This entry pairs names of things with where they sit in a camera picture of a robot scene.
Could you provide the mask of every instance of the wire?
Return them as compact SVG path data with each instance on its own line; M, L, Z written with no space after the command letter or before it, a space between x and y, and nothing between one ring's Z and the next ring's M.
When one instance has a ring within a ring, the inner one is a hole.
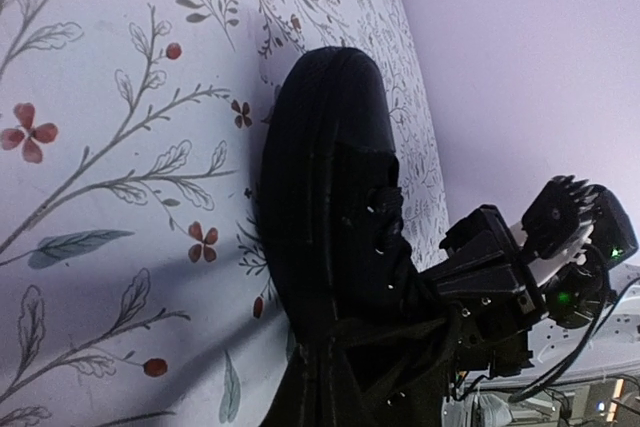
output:
M553 400L556 400L556 401L560 402L562 404L562 408L564 410L570 410L571 409L571 401L569 400L569 397L566 396L566 394L564 394L563 392L560 392L559 390L552 389L551 387L547 387L546 389L544 389L544 391Z
M459 399L456 399L454 397L454 400L457 400L458 402L462 402L463 400L465 400L467 397L469 397L469 394L471 394L474 390L476 390L476 387L478 387L478 384L480 382L482 382L483 380L488 380L489 377L487 377L486 375L481 375L479 377L477 377L469 386L469 388L467 390L464 391L464 393L462 394L462 397L460 397Z
M602 322L600 322L600 325L598 325L598 328L594 332L594 335L600 332L600 329L611 318L611 316L613 315L613 312L620 305L620 302L622 302L622 299L624 298L624 296L627 294L627 292L629 292L631 287L634 287L636 283L638 283L638 281L640 281L640 277L636 277L635 279L631 280L627 285L625 285L624 289L620 291L620 295L616 299L616 302L613 304L613 307L611 307L611 310L607 312L607 315L605 315L604 319L602 319Z
M469 371L465 372L463 375L460 376L460 378L458 379L455 385L456 390L462 387L462 384L464 384L464 381L467 380L467 377L469 377Z
M640 380L638 380L636 377L633 377L632 375L617 374L613 378L622 379L622 380L626 380L627 382L631 382L633 385L635 385L638 388L638 391L640 391Z
M599 262L600 273L602 275L603 287L600 289L600 303L598 304L598 310L593 320L589 324L586 332L582 336L580 343L577 347L568 354L564 359L554 365L551 369L549 369L545 374L531 382L529 385L519 390L518 392L511 394L509 396L509 402L512 404L517 404L522 402L536 394L539 394L548 386L552 385L556 380L558 380L575 362L578 356L582 353L585 346L592 339L593 335L595 335L596 328L602 326L602 323L599 323L600 317L602 317L602 313L604 312L605 305L608 298L608 292L610 291L609 285L609 271L607 270L607 262L602 255L600 249L591 244L585 244L584 248L589 250L593 254L596 255Z

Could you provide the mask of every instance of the white plastic part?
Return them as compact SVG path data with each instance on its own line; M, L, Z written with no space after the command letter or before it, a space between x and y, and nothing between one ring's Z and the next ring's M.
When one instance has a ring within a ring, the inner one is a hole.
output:
M511 226L509 229L516 241L516 243L522 247L527 240L527 233L522 230L522 223ZM573 262L577 265L583 265L586 262L583 246L586 243L591 243L589 236L593 232L593 225L591 225L585 233L576 240L569 248L560 252L552 259L536 259L529 264L529 269L536 280L538 287L546 284L551 278L558 273L558 271L567 265L569 262Z

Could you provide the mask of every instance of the white wall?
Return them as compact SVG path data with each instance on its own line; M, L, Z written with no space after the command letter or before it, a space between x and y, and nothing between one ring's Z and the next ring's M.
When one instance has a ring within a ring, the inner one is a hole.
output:
M640 0L404 2L452 221L575 173L640 225Z

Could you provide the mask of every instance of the wallpaper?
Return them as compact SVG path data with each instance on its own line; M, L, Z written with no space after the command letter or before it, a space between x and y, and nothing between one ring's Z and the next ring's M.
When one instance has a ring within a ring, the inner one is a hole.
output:
M400 0L0 0L0 426L258 425L295 340L256 233L275 99L356 46L406 234L448 224Z

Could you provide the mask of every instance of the red flower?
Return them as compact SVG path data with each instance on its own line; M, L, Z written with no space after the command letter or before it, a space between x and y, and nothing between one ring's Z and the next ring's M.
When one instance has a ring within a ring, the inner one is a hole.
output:
M249 117L249 114L251 113L251 107L249 107L249 104L247 102L242 104L241 109L240 103L237 100L234 100L233 102L231 102L231 110L238 113L238 115L236 116L236 126L239 129L241 129L243 125L251 127L251 124L253 124L253 120L251 120L251 118Z
M302 26L300 25L300 19L296 17L296 14L291 14L291 25L293 25L293 28L297 32L300 32L302 30Z
M167 58L176 60L182 55L182 47L177 42L173 42L167 46Z
M167 361L164 359L149 359L142 365L142 368L149 377L160 377L169 370Z
M211 228L207 232L206 237L202 235L202 226L200 222L194 222L189 226L189 235L196 239L199 243L193 245L189 249L189 259L194 264L200 260L204 252L204 260L213 262L218 257L216 251L211 247L218 241L218 229Z
M256 297L256 300L253 302L253 316L256 319L259 319L262 315L262 311L264 310L264 299L262 296Z
M21 128L4 129L0 133L2 150L15 149L24 140L22 157L27 162L39 164L42 162L42 149L35 141L43 144L53 142L58 136L58 127L55 124L47 123L34 128L33 119L36 115L36 109L33 104L18 104L13 108L13 113L18 118Z

